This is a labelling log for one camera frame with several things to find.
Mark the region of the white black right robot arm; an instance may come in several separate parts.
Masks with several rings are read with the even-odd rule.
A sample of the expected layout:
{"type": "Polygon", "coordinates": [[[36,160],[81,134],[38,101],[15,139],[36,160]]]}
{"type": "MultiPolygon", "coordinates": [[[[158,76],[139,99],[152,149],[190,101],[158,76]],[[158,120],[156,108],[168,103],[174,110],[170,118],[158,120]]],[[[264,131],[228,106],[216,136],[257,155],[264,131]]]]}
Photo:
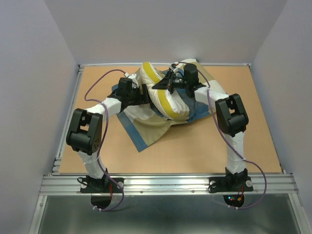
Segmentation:
{"type": "Polygon", "coordinates": [[[249,118],[238,94],[228,95],[211,90],[211,84],[199,81],[202,72],[195,64],[184,63],[184,72],[172,64],[164,79],[153,86],[156,90],[183,89],[197,102],[206,103],[211,110],[217,130],[227,144],[227,164],[224,176],[209,178],[208,191],[251,192],[253,184],[248,176],[244,155],[244,134],[249,118]]]}

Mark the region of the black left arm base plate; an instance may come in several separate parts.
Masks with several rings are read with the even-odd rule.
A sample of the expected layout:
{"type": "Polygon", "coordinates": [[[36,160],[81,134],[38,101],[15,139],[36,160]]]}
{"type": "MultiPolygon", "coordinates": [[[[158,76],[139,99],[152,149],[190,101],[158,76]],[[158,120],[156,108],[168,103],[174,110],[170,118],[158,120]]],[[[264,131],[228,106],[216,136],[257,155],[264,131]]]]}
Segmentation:
{"type": "Polygon", "coordinates": [[[78,177],[80,192],[82,194],[108,194],[121,193],[121,189],[108,178],[95,179],[89,176],[78,177]]]}

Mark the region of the blue beige white plaid pillowcase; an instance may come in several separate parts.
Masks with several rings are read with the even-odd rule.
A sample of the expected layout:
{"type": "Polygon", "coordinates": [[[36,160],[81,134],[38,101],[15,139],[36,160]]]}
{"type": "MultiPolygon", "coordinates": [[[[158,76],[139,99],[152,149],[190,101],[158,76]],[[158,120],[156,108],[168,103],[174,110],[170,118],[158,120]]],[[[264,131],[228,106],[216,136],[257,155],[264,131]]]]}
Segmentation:
{"type": "MultiPolygon", "coordinates": [[[[184,72],[183,68],[185,62],[195,64],[202,72],[202,74],[198,76],[201,83],[207,84],[209,82],[211,84],[211,90],[226,94],[217,80],[215,80],[195,59],[187,59],[179,63],[178,70],[180,73],[184,72]]],[[[183,89],[175,89],[175,91],[179,93],[182,100],[185,101],[190,109],[189,119],[186,121],[174,121],[164,118],[151,100],[148,104],[129,106],[121,113],[117,114],[119,121],[139,152],[158,141],[172,125],[191,123],[196,119],[211,114],[211,110],[206,103],[197,102],[194,98],[189,97],[183,89]]]]}

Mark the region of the white pillow yellow edge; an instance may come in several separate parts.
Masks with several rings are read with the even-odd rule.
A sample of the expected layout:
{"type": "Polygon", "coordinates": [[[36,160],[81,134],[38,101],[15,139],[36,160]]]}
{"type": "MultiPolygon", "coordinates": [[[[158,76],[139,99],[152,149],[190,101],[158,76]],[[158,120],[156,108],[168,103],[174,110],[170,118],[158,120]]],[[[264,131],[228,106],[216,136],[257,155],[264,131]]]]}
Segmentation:
{"type": "Polygon", "coordinates": [[[171,94],[167,89],[153,89],[153,86],[164,77],[164,73],[157,70],[150,62],[142,63],[138,71],[139,83],[146,85],[151,102],[164,118],[174,121],[188,120],[190,109],[177,91],[171,94]]]}

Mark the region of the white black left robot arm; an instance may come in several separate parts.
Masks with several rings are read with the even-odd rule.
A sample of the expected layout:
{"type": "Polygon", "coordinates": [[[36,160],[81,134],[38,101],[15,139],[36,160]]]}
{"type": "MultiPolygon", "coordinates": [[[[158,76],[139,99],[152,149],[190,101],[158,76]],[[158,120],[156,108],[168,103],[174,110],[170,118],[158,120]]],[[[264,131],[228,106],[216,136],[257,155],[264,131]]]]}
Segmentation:
{"type": "Polygon", "coordinates": [[[107,168],[99,156],[109,117],[129,106],[147,104],[149,101],[146,84],[139,85],[135,78],[121,78],[117,88],[104,101],[89,109],[74,110],[66,144],[80,156],[85,166],[86,176],[78,178],[83,192],[102,193],[111,187],[107,168]]]}

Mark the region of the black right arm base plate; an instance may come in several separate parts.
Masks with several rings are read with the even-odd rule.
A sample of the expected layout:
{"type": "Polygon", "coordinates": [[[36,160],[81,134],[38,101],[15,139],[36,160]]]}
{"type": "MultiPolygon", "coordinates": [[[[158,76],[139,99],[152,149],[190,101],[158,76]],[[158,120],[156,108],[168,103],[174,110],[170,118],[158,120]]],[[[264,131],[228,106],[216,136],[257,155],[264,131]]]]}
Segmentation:
{"type": "Polygon", "coordinates": [[[247,185],[250,177],[234,179],[228,176],[215,176],[209,178],[209,192],[210,193],[231,193],[231,192],[252,192],[253,186],[247,185]]]}

